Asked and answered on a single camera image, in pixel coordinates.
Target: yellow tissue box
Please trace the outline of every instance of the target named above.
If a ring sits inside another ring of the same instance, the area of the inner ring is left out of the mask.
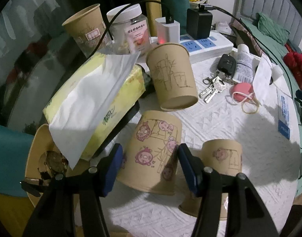
[[[54,115],[57,113],[62,102],[80,81],[80,79],[102,65],[104,60],[104,54],[96,53],[91,57],[91,59],[86,61],[56,92],[47,106],[43,109],[43,113],[49,123],[54,118]],[[81,159],[89,161],[92,158],[106,137],[144,92],[145,87],[142,70],[138,65],[134,65],[132,71],[110,105],[106,116],[97,126],[89,143],[85,147],[81,155]]]

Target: blue outlet panel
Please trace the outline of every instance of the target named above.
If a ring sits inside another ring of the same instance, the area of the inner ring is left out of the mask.
[[[197,43],[195,43],[194,41],[182,42],[181,45],[184,46],[189,52],[198,51],[198,50],[201,50],[201,49],[202,49],[202,48],[201,48]]]
[[[191,39],[191,37],[190,37],[189,35],[183,35],[183,36],[180,36],[180,37],[179,37],[179,40],[180,40],[180,41],[190,40],[190,39]]]
[[[210,41],[208,38],[206,39],[199,39],[197,40],[203,47],[210,48],[216,46],[212,41]]]

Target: white charger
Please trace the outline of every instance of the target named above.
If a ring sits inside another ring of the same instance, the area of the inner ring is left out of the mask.
[[[165,17],[155,19],[156,31],[158,35],[158,43],[166,42],[179,43],[179,22],[166,23]]]

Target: white bed sheet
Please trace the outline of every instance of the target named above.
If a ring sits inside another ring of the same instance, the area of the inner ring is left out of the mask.
[[[192,65],[198,91],[206,87],[202,79],[211,76],[219,58],[211,58]],[[276,81],[276,85],[289,94],[283,77]],[[291,122],[289,141],[277,131],[278,108],[275,85],[269,87],[266,104],[259,108],[258,113],[251,115],[243,113],[241,106],[232,106],[227,102],[229,88],[230,85],[223,93],[217,94],[209,104],[199,100],[188,109],[170,113],[182,120],[182,142],[188,145],[194,155],[200,151],[202,144],[210,139],[234,139],[242,144],[243,172],[256,187],[277,229],[281,231],[294,200],[299,172],[299,130],[294,106],[289,105]],[[155,94],[140,99],[139,103],[140,111],[108,145],[107,152],[115,142],[126,146],[144,111],[159,110]],[[108,228],[110,231],[119,232],[125,229],[134,236],[190,236],[196,218],[178,209],[187,191],[180,165],[177,169],[174,196],[140,192],[116,181],[112,192],[106,198],[101,198]],[[80,224],[78,218],[77,212],[76,221]],[[224,236],[225,228],[226,221],[220,221],[218,236]]]

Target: gray upholstered headboard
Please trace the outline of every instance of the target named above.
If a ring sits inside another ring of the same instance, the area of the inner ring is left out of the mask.
[[[237,18],[256,19],[256,13],[263,12],[290,34],[288,39],[299,45],[302,39],[302,18],[289,0],[237,0]]]

